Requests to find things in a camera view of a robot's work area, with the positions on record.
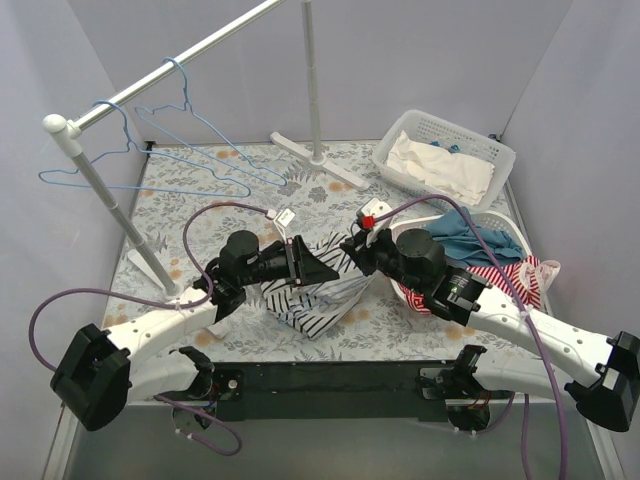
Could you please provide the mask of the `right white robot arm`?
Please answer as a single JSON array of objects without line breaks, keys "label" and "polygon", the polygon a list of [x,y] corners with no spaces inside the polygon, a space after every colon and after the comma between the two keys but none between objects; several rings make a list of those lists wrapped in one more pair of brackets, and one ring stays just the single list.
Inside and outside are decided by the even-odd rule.
[{"label": "right white robot arm", "polygon": [[443,247],[422,229],[399,235],[385,228],[371,240],[366,231],[341,249],[365,275],[381,272],[421,296],[435,316],[488,332],[566,374],[563,391],[580,414],[614,432],[629,430],[639,402],[639,339],[577,329],[537,309],[445,258]]}]

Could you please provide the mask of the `black white striped tank top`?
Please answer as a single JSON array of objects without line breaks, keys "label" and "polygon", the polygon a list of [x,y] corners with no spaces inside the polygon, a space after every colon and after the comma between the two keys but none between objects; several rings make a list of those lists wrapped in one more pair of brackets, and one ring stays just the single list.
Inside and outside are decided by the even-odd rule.
[{"label": "black white striped tank top", "polygon": [[[347,239],[347,235],[345,233],[334,233],[331,236],[326,237],[325,239],[317,243],[315,246],[312,246],[309,248],[310,252],[314,256],[316,256],[318,259],[324,262],[327,266],[329,266],[330,268],[338,272],[339,277],[341,274],[347,273],[353,270],[360,271],[360,269],[353,263],[353,261],[349,258],[349,256],[345,252],[343,252],[339,247],[339,245],[346,239]],[[286,285],[284,280],[268,281],[260,285],[262,297],[266,303],[267,310],[270,313],[272,313],[276,318],[277,318],[278,306],[282,307],[283,305],[283,300],[277,299],[278,291],[282,287],[286,287],[286,286],[291,286],[291,285]],[[347,313],[356,305],[356,303],[351,308],[348,308]],[[324,335],[333,325],[335,325],[346,314],[305,313],[305,314],[302,314],[299,318],[296,318],[293,321],[292,326],[290,326],[287,323],[283,323],[283,324],[288,325],[289,327],[293,328],[294,330],[306,336],[308,339],[315,340],[318,337]]]}]

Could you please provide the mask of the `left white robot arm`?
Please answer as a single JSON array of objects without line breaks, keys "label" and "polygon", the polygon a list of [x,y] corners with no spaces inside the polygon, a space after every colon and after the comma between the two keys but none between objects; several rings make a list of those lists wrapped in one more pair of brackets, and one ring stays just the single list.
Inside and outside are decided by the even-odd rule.
[{"label": "left white robot arm", "polygon": [[154,356],[231,315],[244,303],[249,285],[283,281],[297,287],[338,277],[300,236],[261,250],[254,233],[235,232],[177,305],[106,330],[94,325],[80,329],[53,375],[51,388],[88,431],[108,425],[128,403],[157,394],[204,400],[214,385],[215,370],[204,353],[181,347],[161,362]]}]

